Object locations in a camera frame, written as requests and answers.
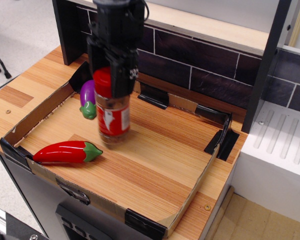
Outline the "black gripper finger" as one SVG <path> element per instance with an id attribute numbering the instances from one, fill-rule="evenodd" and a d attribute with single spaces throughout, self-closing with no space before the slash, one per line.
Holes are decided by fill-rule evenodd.
<path id="1" fill-rule="evenodd" d="M 89 70 L 91 76 L 93 76 L 97 70 L 110 67 L 111 64 L 106 58 L 104 46 L 100 42 L 93 39 L 92 37 L 87 37 L 86 42 L 87 54 L 89 59 Z"/>
<path id="2" fill-rule="evenodd" d="M 123 98 L 132 93 L 139 76 L 138 57 L 136 49 L 121 54 L 113 53 L 109 57 L 113 98 Z"/>

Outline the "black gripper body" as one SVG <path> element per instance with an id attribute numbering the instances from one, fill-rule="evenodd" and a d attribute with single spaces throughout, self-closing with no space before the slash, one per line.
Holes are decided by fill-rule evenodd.
<path id="1" fill-rule="evenodd" d="M 137 49 L 144 32 L 144 0 L 94 0 L 97 7 L 97 22 L 89 28 L 93 39 L 101 43 L 108 61 L 112 54 L 121 54 Z"/>

